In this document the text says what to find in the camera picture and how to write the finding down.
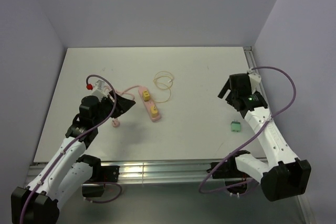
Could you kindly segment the pink power strip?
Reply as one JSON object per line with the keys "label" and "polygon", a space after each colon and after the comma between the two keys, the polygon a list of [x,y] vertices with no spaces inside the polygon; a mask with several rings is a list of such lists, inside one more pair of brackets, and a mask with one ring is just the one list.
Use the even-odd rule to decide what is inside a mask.
{"label": "pink power strip", "polygon": [[157,110],[158,110],[158,112],[159,112],[158,116],[155,117],[155,118],[152,118],[152,117],[151,117],[151,115],[150,115],[150,107],[151,107],[152,105],[155,105],[155,106],[156,106],[156,104],[155,104],[154,100],[152,99],[151,94],[150,94],[150,96],[151,96],[151,100],[150,100],[150,101],[147,101],[147,102],[143,101],[143,99],[142,99],[142,92],[143,92],[144,90],[148,90],[147,87],[144,87],[144,86],[140,86],[140,87],[138,87],[138,93],[139,93],[139,96],[140,96],[140,98],[141,98],[141,100],[142,100],[142,102],[143,102],[143,104],[144,104],[144,106],[145,106],[145,108],[146,108],[146,111],[147,111],[147,113],[148,113],[148,115],[149,115],[150,120],[151,120],[152,122],[156,122],[156,121],[158,121],[158,120],[161,119],[161,114],[160,114],[160,112],[159,112],[159,110],[158,110],[158,108],[157,108]]}

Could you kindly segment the yellow plug adapter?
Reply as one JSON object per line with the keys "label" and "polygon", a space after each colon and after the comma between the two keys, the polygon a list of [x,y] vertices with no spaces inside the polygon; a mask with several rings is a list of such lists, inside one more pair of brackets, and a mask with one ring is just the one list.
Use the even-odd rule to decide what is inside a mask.
{"label": "yellow plug adapter", "polygon": [[158,114],[159,114],[159,112],[158,112],[158,110],[157,110],[157,107],[156,107],[155,105],[152,105],[152,106],[150,107],[150,115],[151,115],[151,117],[152,117],[152,118],[155,118],[155,117],[158,116]]}

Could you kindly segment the yellow plug with cable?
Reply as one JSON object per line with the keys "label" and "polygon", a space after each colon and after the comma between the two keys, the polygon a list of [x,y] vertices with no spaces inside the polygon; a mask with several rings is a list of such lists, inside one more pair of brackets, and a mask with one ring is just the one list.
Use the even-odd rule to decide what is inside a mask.
{"label": "yellow plug with cable", "polygon": [[143,99],[143,101],[145,101],[145,102],[151,100],[151,96],[150,96],[150,93],[148,92],[148,90],[144,90],[144,91],[142,92],[142,99]]}

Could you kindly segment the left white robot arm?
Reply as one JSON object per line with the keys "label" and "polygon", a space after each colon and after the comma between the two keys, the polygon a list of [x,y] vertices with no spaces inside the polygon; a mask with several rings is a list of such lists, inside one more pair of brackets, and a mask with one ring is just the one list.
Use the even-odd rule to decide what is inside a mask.
{"label": "left white robot arm", "polygon": [[94,91],[84,97],[79,113],[50,162],[26,187],[17,187],[12,192],[12,222],[56,223],[72,194],[84,182],[96,182],[102,176],[101,160],[85,154],[98,135],[98,127],[134,105],[134,100],[113,92]]}

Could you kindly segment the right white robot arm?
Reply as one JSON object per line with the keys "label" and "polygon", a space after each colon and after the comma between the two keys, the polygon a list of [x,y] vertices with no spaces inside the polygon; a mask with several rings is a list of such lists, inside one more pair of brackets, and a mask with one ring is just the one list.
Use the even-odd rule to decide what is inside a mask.
{"label": "right white robot arm", "polygon": [[249,151],[237,151],[224,164],[234,177],[242,173],[256,180],[269,201],[302,195],[311,173],[307,160],[301,160],[289,147],[273,121],[270,108],[257,91],[261,77],[255,73],[229,76],[218,97],[225,99],[255,132],[267,162]]}

